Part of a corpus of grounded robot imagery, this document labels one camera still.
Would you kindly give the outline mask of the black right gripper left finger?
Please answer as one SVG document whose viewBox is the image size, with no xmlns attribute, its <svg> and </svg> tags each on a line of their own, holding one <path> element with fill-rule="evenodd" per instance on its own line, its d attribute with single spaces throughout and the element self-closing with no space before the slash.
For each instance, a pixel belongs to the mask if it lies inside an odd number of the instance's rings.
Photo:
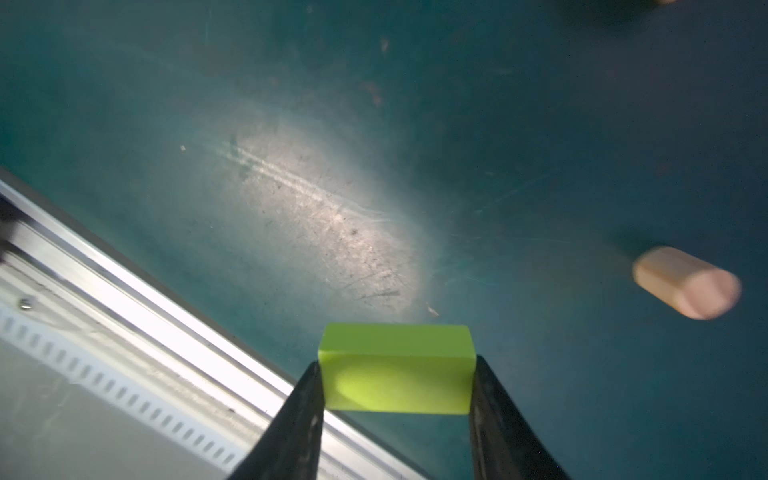
<svg viewBox="0 0 768 480">
<path fill-rule="evenodd" d="M 314 361 L 229 479 L 317 479 L 324 410 L 321 369 Z"/>
</svg>

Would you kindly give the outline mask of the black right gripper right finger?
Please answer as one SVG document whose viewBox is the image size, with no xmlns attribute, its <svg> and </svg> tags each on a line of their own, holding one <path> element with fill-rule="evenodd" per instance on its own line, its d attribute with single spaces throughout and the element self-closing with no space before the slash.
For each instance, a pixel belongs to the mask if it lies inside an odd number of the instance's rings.
<svg viewBox="0 0 768 480">
<path fill-rule="evenodd" d="M 469 410 L 474 477 L 569 480 L 512 401 L 488 362 L 477 358 Z"/>
</svg>

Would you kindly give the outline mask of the lime green wood block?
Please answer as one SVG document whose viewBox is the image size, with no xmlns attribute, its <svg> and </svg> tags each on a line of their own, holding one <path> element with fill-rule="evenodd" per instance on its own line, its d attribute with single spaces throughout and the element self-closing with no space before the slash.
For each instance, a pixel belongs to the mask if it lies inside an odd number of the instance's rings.
<svg viewBox="0 0 768 480">
<path fill-rule="evenodd" d="M 477 355 L 463 325 L 331 323 L 318 362 L 331 411 L 470 411 Z"/>
</svg>

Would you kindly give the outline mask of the natural wood cylinder block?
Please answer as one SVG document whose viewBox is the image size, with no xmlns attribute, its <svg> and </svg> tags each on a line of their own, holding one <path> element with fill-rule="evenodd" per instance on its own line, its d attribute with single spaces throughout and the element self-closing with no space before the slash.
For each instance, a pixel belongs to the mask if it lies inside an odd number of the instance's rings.
<svg viewBox="0 0 768 480">
<path fill-rule="evenodd" d="M 632 266 L 635 283 L 694 320 L 713 320 L 739 301 L 742 284 L 737 276 L 679 249 L 653 248 Z"/>
</svg>

